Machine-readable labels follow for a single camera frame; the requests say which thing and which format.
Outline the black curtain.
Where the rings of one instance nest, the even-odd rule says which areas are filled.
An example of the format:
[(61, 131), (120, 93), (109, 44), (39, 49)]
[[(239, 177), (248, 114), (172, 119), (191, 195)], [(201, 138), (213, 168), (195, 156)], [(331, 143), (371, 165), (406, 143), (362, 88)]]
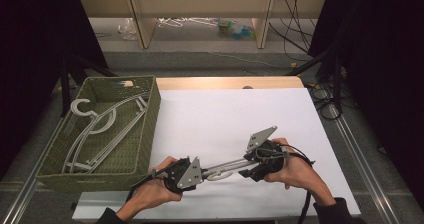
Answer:
[[(310, 54), (328, 47), (355, 0), (325, 0)], [(343, 41), (360, 109), (424, 205), (424, 0), (364, 0)]]
[(80, 0), (0, 0), (0, 179), (28, 141), (61, 71), (107, 66)]

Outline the clear plastic bag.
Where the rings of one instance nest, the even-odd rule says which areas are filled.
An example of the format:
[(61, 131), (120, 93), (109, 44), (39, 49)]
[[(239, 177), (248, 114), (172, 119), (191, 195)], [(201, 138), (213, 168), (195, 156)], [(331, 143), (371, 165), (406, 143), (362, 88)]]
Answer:
[(118, 25), (118, 33), (124, 40), (137, 40), (137, 31), (132, 18), (126, 18)]

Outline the person's right hand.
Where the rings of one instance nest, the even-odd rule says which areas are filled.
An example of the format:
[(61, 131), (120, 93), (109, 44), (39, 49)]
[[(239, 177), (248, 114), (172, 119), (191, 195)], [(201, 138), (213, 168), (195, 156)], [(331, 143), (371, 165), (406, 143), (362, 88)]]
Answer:
[(285, 189), (303, 188), (311, 193), (319, 206), (330, 206), (335, 203), (331, 191), (317, 172), (302, 158), (289, 156), (283, 168), (264, 177), (266, 182), (281, 182)]

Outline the black metal stand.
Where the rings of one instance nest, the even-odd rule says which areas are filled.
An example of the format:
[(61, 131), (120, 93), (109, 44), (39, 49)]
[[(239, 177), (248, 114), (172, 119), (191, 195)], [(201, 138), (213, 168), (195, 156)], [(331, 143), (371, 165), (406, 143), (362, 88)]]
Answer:
[(61, 116), (65, 117), (70, 110), (71, 105), (71, 87), (69, 80), (73, 79), (77, 85), (82, 85), (85, 79), (88, 77), (85, 72), (86, 69), (94, 70), (95, 72), (106, 76), (116, 77), (116, 74), (112, 73), (104, 63), (103, 66), (98, 65), (89, 59), (68, 52), (64, 55), (60, 63), (60, 82), (62, 87), (62, 113)]
[(300, 67), (290, 71), (288, 76), (297, 76), (317, 64), (320, 65), (319, 70), (316, 73), (316, 80), (319, 83), (328, 81), (330, 77), (333, 78), (333, 94), (331, 102), (336, 108), (337, 114), (341, 115), (341, 64), (340, 58), (338, 57), (337, 47), (330, 45), (321, 54), (307, 61)]

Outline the person's left hand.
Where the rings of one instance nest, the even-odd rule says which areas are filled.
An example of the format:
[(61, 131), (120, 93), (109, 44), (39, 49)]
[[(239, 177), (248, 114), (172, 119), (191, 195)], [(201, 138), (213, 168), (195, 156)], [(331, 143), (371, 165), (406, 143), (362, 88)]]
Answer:
[(171, 192), (167, 189), (163, 179), (155, 178), (140, 185), (130, 200), (148, 202), (149, 209), (151, 209), (164, 203), (179, 202), (181, 199), (181, 194)]

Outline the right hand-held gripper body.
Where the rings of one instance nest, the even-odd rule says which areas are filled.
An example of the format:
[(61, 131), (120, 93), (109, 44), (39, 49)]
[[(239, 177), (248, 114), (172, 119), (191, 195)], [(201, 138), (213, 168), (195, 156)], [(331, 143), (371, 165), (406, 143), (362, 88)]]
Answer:
[(289, 156), (289, 152), (282, 144), (269, 140), (276, 130), (276, 126), (271, 126), (252, 134), (246, 148), (246, 153), (256, 151), (262, 158), (261, 161), (255, 161), (257, 166), (252, 169), (263, 170), (265, 176), (280, 171), (284, 166), (285, 158)]

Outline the light wooden desk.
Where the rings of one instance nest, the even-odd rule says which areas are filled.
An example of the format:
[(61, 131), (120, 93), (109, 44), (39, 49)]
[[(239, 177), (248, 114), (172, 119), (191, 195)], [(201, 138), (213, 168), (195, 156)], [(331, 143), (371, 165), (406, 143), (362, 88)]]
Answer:
[(269, 21), (288, 18), (295, 9), (302, 19), (317, 19), (325, 0), (80, 0), (95, 18), (131, 18), (141, 48), (149, 47), (156, 20), (162, 17), (249, 18), (257, 47), (265, 47)]

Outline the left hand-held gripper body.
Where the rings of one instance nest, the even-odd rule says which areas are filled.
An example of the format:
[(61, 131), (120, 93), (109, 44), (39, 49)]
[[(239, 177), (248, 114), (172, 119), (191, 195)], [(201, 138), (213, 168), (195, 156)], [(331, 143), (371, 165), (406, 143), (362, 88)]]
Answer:
[(171, 192), (181, 194), (191, 191), (203, 181), (202, 169), (198, 157), (190, 160), (182, 158), (165, 169), (164, 184)]

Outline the metal floor rail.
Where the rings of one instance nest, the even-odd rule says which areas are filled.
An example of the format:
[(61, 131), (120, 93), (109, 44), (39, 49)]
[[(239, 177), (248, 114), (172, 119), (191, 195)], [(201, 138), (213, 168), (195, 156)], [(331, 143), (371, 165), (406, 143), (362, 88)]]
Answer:
[(2, 219), (1, 224), (19, 224), (25, 210), (31, 201), (31, 198), (37, 189), (38, 181), (36, 180), (36, 173), (46, 155), (53, 138), (55, 137), (60, 125), (63, 123), (64, 118), (61, 117), (57, 122), (54, 131), (50, 135), (49, 140), (44, 145), (37, 161), (33, 165), (30, 174), (26, 180), (19, 186), (18, 194), (9, 206), (5, 217)]
[(337, 140), (331, 139), (330, 143), (336, 151), (338, 161), (342, 163), (342, 171), (348, 178), (349, 186), (351, 186), (353, 174), (357, 173), (356, 181), (366, 188), (365, 191), (356, 189), (352, 191), (361, 213), (365, 213), (365, 206), (359, 202), (360, 195), (367, 196), (372, 200), (372, 207), (377, 210), (379, 218), (384, 224), (400, 224), (400, 218), (396, 214), (388, 194), (383, 190), (382, 183), (366, 158), (367, 151), (361, 148), (344, 114), (331, 104), (329, 115), (336, 126), (335, 135), (337, 136)]

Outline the white table cloth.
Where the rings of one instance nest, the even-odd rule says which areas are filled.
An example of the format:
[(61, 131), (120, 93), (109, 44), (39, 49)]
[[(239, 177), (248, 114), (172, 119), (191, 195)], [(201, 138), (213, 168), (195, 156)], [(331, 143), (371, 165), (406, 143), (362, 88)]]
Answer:
[[(303, 88), (163, 90), (151, 165), (165, 157), (197, 157), (204, 168), (241, 158), (252, 134), (274, 127), (313, 161), (332, 193), (359, 214), (323, 125)], [(306, 193), (238, 173), (206, 181), (170, 202), (138, 214), (140, 221), (272, 220), (297, 217)]]

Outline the green woven basket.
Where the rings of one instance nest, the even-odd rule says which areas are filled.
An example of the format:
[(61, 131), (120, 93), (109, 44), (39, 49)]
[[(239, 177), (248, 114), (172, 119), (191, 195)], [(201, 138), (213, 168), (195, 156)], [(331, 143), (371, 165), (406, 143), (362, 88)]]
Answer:
[(91, 174), (61, 172), (70, 145), (87, 119), (74, 117), (71, 110), (59, 127), (36, 174), (51, 189), (63, 192), (127, 190), (148, 172), (161, 96), (153, 76), (91, 77), (84, 81), (76, 99), (89, 99), (82, 110), (99, 111), (123, 98), (148, 95), (145, 116), (129, 132), (111, 155)]

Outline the colourful toys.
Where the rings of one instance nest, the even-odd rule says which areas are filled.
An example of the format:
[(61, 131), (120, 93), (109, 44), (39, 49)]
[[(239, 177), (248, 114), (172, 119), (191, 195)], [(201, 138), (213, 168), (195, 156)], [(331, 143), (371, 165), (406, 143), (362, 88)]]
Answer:
[(234, 40), (241, 40), (243, 38), (256, 38), (252, 28), (239, 24), (236, 21), (219, 19), (217, 21), (217, 27), (218, 33), (221, 36), (231, 37)]

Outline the grey plastic hanger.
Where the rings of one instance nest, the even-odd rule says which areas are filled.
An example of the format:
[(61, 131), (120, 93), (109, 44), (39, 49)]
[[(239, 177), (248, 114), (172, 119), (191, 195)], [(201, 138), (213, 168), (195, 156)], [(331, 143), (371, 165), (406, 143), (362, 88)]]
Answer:
[(148, 95), (132, 95), (99, 111), (80, 108), (82, 104), (89, 103), (89, 99), (76, 99), (71, 103), (73, 116), (79, 119), (85, 117), (87, 121), (64, 158), (61, 170), (64, 174), (94, 173), (145, 116)]
[(249, 161), (245, 159), (238, 159), (226, 162), (217, 166), (204, 169), (202, 171), (202, 178), (208, 181), (219, 181), (230, 177), (234, 170), (247, 167), (253, 164), (255, 164), (255, 161)]

